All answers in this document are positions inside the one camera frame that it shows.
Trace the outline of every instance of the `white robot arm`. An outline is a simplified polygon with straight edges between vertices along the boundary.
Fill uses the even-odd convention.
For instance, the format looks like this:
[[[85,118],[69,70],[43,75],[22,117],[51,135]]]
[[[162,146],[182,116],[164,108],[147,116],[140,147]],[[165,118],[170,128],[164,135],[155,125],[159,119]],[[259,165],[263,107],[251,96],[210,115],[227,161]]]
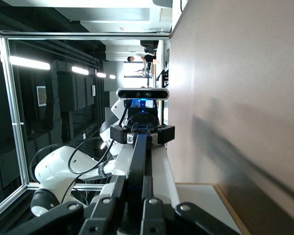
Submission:
[[[118,124],[124,113],[124,105],[122,100],[118,100],[111,111],[115,114],[118,121],[113,124]],[[110,146],[110,128],[103,130],[100,137]],[[110,153],[117,156],[122,148],[122,144],[114,142],[110,148]],[[31,201],[31,211],[35,216],[41,216],[53,207],[67,202],[77,200],[71,196],[71,192],[76,178],[79,176],[69,170],[69,158],[75,151],[75,148],[63,146],[56,149],[45,156],[35,168],[35,177],[40,183],[40,187],[35,191]],[[98,162],[93,158],[83,153],[76,151],[70,162],[70,167],[75,172],[83,172],[95,166]],[[94,169],[90,172],[82,174],[79,179],[84,181],[96,180],[105,178],[114,168],[115,160],[100,165],[102,169]],[[121,170],[116,171],[120,175],[125,175],[126,172]]]

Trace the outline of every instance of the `black cable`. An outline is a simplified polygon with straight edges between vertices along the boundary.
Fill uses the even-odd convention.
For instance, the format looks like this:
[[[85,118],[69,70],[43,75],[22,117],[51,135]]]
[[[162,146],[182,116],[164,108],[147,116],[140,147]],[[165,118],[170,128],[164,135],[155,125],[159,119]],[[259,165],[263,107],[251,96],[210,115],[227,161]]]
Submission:
[[[31,178],[32,178],[36,183],[40,183],[40,182],[36,179],[36,177],[35,177],[35,175],[33,174],[33,171],[32,171],[32,165],[33,165],[33,161],[34,161],[35,157],[36,157],[38,154],[40,154],[42,151],[44,151],[44,150],[46,150],[46,149],[48,149],[48,148],[53,148],[53,147],[58,147],[58,146],[61,146],[61,147],[62,147],[62,146],[69,146],[69,147],[76,148],[74,145],[67,144],[67,143],[55,143],[55,144],[52,144],[52,145],[46,146],[46,147],[40,149],[37,153],[35,153],[34,156],[33,156],[33,158],[32,158],[32,160],[31,160],[30,163],[29,163],[29,174],[30,174]],[[92,158],[92,156],[90,156],[90,155],[89,155],[88,153],[86,153],[84,150],[81,150],[81,151],[82,151],[83,153],[87,154],[89,157]]]
[[[78,192],[79,194],[81,194],[83,196],[83,198],[85,199],[85,201],[86,201],[86,205],[89,206],[89,203],[88,203],[87,198],[85,197],[85,195],[81,191],[79,191],[79,190],[77,190],[75,188],[73,188],[73,190],[75,190],[76,192]]]
[[[64,195],[63,195],[63,197],[62,197],[61,204],[63,203],[64,198],[65,198],[65,196],[67,195],[67,193],[68,193],[70,187],[72,186],[72,184],[74,184],[74,183],[79,179],[79,177],[81,177],[82,175],[83,175],[83,174],[78,175],[78,176],[72,181],[72,183],[70,183],[70,185],[68,186],[67,190],[65,191],[65,193],[64,193]]]
[[[128,108],[130,107],[130,105],[131,105],[131,103],[129,103],[129,104],[127,104],[127,105],[125,106],[125,109],[124,109],[123,115],[122,115],[122,117],[121,117],[121,119],[120,119],[120,122],[119,122],[119,125],[122,124],[123,119],[124,119],[125,114],[126,114],[126,111],[127,111]],[[90,139],[88,139],[88,140],[82,142],[79,146],[76,147],[76,149],[75,149],[74,152],[71,154],[71,156],[70,156],[70,158],[69,158],[69,161],[68,161],[68,169],[69,169],[70,172],[72,172],[72,173],[74,173],[74,174],[85,174],[85,173],[88,173],[88,172],[90,172],[90,171],[96,169],[96,168],[102,163],[103,159],[104,159],[104,158],[107,156],[107,154],[109,153],[109,151],[110,151],[110,149],[111,149],[111,147],[112,147],[112,145],[113,145],[113,143],[114,143],[114,140],[111,141],[111,144],[109,145],[108,149],[107,149],[107,150],[105,151],[105,153],[103,154],[102,158],[100,158],[99,161],[98,161],[98,162],[97,162],[92,168],[90,168],[90,169],[88,169],[88,170],[85,170],[85,171],[81,171],[81,172],[77,172],[77,171],[75,171],[75,170],[73,170],[73,169],[71,168],[71,160],[72,160],[74,154],[78,151],[78,149],[79,149],[82,145],[84,145],[85,143],[87,143],[87,142],[89,142],[89,141],[97,140],[98,138],[100,138],[100,137],[93,137],[93,138],[90,138]]]
[[[92,133],[91,136],[88,138],[90,139],[91,137],[93,137],[98,131],[100,131],[100,128],[98,130],[96,130],[94,133]]]
[[[74,174],[85,174],[85,173],[88,173],[91,170],[95,169],[102,162],[102,160],[105,157],[106,153],[102,156],[102,158],[99,159],[99,161],[92,168],[90,168],[88,170],[85,170],[85,171],[82,171],[82,172],[77,172],[77,171],[75,171],[75,170],[73,170],[71,168],[72,158],[75,155],[75,153],[80,149],[80,147],[83,146],[84,144],[88,143],[89,141],[94,141],[94,140],[98,140],[98,139],[101,139],[101,137],[92,137],[92,138],[90,138],[88,140],[83,141],[82,143],[79,144],[79,146],[76,147],[76,149],[73,151],[73,153],[71,154],[71,156],[69,158],[69,161],[68,161],[68,169],[69,169],[70,172],[72,172]]]

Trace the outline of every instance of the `metal rod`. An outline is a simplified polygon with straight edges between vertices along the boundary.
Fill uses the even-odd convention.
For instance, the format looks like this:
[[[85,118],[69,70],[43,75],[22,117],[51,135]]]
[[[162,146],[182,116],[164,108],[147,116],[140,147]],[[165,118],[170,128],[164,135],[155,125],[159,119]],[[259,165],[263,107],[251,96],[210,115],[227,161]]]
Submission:
[[[11,193],[7,198],[5,198],[0,203],[0,214],[4,210],[6,210],[9,206],[11,206],[12,203],[15,202],[25,191],[26,191],[26,186],[22,185],[17,190],[15,190],[13,193]]]
[[[9,101],[9,108],[12,120],[12,128],[14,134],[15,148],[19,163],[20,176],[22,185],[29,183],[29,177],[27,172],[26,156],[24,149],[24,142],[21,129],[21,120],[19,107],[17,103],[15,82],[13,76],[12,65],[9,62],[10,50],[7,39],[0,38],[0,58],[3,66],[3,73],[6,85],[6,92]]]
[[[0,32],[3,37],[13,40],[168,40],[169,33],[49,33],[49,32]]]
[[[75,184],[73,188],[81,190],[81,191],[101,191],[104,185],[100,184]],[[27,185],[28,190],[37,190],[39,189],[40,184],[38,183],[29,183]]]

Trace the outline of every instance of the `bolt head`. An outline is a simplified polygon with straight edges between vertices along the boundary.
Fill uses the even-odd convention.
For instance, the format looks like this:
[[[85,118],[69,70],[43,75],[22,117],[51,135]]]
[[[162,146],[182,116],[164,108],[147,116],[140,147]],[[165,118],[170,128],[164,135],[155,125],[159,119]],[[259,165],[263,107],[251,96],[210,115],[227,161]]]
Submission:
[[[109,198],[106,198],[106,199],[103,199],[103,201],[102,201],[102,203],[103,204],[108,204],[108,203],[110,203],[110,199]]]
[[[180,206],[180,209],[184,212],[189,212],[191,210],[191,208],[187,205]]]
[[[68,209],[72,211],[72,210],[75,210],[77,207],[78,207],[78,204],[72,204],[68,206]]]
[[[149,200],[149,203],[155,205],[155,204],[158,203],[158,200],[155,199],[155,198],[151,198],[151,199]]]

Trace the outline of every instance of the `ceiling light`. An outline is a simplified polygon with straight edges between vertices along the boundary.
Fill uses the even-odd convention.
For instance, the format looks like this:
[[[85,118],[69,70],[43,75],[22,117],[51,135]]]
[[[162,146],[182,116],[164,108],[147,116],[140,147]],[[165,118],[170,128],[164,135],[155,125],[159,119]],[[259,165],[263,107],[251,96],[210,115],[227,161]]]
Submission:
[[[25,59],[17,56],[10,56],[10,63],[12,65],[19,65],[29,68],[50,70],[50,65],[48,63],[40,62],[37,60]]]
[[[102,72],[98,72],[97,73],[97,77],[106,77],[106,74],[105,73],[102,73]]]
[[[106,146],[106,142],[103,142],[102,145],[100,146],[100,149],[103,149]]]
[[[75,67],[75,66],[72,66],[72,71],[83,74],[83,75],[88,75],[89,74],[88,70],[84,70],[84,69],[81,69],[81,68]]]

